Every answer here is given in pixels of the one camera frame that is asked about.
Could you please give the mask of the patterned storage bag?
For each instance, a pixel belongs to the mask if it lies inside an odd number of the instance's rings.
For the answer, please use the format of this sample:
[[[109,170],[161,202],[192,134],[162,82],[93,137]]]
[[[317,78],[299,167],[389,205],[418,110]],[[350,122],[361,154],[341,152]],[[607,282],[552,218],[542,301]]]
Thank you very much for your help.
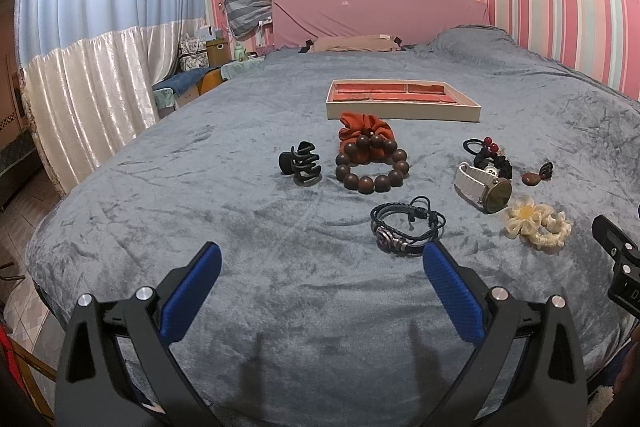
[[[185,35],[179,42],[178,63],[181,72],[208,67],[209,59],[205,39]]]

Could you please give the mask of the pink headboard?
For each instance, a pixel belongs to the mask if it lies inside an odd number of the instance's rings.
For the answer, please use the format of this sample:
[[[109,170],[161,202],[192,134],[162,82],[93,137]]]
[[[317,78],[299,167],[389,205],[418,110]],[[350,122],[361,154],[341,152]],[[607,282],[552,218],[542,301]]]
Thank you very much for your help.
[[[475,0],[272,0],[271,18],[277,49],[378,34],[421,44],[450,28],[490,24],[487,5]]]

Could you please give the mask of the beige jewelry tray red lining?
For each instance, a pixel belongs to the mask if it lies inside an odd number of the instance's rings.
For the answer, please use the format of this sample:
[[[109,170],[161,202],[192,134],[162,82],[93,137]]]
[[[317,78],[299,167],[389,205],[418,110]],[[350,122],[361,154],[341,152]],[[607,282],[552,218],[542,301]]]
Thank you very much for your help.
[[[326,118],[343,113],[381,119],[480,122],[482,106],[450,84],[401,79],[334,80],[326,95]]]

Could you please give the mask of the brown cardboard box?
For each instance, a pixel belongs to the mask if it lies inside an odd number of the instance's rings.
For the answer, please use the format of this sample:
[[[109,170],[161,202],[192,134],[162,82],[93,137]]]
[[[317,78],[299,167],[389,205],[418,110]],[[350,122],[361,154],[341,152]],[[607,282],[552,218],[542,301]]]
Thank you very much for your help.
[[[229,43],[225,38],[206,41],[208,64],[213,68],[221,68],[232,61]]]

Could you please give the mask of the blue and white curtain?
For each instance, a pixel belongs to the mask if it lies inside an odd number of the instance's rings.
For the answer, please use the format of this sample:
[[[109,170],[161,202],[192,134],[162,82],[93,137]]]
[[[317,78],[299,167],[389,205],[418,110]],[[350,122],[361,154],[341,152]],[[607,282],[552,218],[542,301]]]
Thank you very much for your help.
[[[157,123],[154,84],[204,14],[204,0],[15,0],[27,115],[58,191]]]

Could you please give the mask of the white strap gold watch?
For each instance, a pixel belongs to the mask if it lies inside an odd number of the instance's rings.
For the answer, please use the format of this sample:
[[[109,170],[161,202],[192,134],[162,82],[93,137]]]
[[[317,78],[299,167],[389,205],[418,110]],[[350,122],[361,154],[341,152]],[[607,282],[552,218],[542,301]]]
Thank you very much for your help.
[[[480,169],[463,161],[454,175],[454,188],[467,202],[484,213],[506,208],[512,195],[512,183],[498,176],[494,168]]]

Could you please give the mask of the black hair tie red balls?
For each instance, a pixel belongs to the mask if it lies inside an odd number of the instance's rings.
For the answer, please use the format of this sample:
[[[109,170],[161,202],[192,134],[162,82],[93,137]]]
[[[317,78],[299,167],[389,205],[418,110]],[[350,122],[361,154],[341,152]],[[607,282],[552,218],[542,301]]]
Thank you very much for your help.
[[[485,136],[484,139],[467,139],[463,141],[463,150],[473,156],[497,156],[501,152],[501,147],[491,139],[490,136]]]

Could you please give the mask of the blue folded cloth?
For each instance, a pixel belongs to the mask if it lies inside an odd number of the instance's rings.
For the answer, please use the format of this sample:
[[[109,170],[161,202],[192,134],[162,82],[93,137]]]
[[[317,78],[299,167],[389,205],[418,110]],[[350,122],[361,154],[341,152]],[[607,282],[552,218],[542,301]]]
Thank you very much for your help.
[[[152,90],[160,91],[170,89],[177,98],[180,98],[186,91],[196,86],[211,70],[211,67],[200,67],[187,70],[186,72],[178,72],[176,75],[172,75],[159,83],[155,83]]]

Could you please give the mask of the black frilly scrunchie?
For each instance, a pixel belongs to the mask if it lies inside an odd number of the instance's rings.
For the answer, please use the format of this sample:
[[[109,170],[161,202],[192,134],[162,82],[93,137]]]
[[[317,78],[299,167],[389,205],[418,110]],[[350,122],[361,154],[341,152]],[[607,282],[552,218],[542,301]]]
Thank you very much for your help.
[[[503,155],[480,152],[475,155],[473,165],[475,168],[485,170],[497,178],[511,180],[513,176],[511,163]]]

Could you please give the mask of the orange fabric scrunchie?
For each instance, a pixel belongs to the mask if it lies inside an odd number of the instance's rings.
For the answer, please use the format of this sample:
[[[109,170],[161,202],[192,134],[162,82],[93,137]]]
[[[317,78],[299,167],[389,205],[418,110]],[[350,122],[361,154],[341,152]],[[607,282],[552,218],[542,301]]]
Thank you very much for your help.
[[[375,115],[350,112],[341,113],[340,121],[343,125],[338,132],[340,153],[347,155],[352,164],[363,165],[370,161],[383,161],[392,155],[385,150],[385,142],[394,141],[395,135],[386,121]],[[371,140],[375,135],[380,137],[375,145],[357,144],[362,136]]]

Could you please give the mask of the grey velvet bed blanket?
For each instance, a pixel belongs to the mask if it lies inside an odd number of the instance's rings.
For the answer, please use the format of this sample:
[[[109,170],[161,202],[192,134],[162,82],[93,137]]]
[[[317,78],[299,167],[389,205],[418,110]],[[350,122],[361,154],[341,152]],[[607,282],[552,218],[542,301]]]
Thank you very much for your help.
[[[326,94],[364,78],[449,83],[482,106],[480,122],[394,121],[408,179],[384,195],[349,191],[334,176],[340,124]],[[463,141],[485,136],[515,172],[553,165],[549,181],[514,192],[573,223],[557,253],[508,239],[501,216],[456,192]],[[308,186],[278,164],[300,141],[320,156]],[[566,298],[588,373],[620,350],[634,321],[608,300],[612,261],[591,225],[605,215],[639,232],[639,105],[496,28],[454,28],[399,53],[274,52],[77,185],[25,262],[66,322],[81,294],[127,298],[214,242],[221,277],[174,353],[224,425],[415,426],[472,351],[421,261],[383,253],[371,232],[374,206],[421,195],[445,216],[451,256],[487,284]]]

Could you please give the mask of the beige pillow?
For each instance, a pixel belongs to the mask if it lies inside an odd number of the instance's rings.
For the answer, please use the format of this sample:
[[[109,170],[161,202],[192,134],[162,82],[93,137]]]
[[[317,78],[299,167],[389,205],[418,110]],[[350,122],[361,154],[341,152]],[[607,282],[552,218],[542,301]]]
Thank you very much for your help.
[[[311,43],[311,53],[320,52],[396,52],[401,50],[401,41],[389,35],[366,35],[356,37],[319,37]]]

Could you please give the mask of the black hair claw clip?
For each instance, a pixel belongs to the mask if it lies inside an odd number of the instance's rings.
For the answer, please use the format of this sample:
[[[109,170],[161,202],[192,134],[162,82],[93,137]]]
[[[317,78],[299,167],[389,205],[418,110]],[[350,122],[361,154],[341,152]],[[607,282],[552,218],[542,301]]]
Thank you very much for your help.
[[[300,141],[296,147],[279,155],[278,164],[283,176],[292,176],[296,184],[308,186],[321,178],[319,159],[314,143]]]

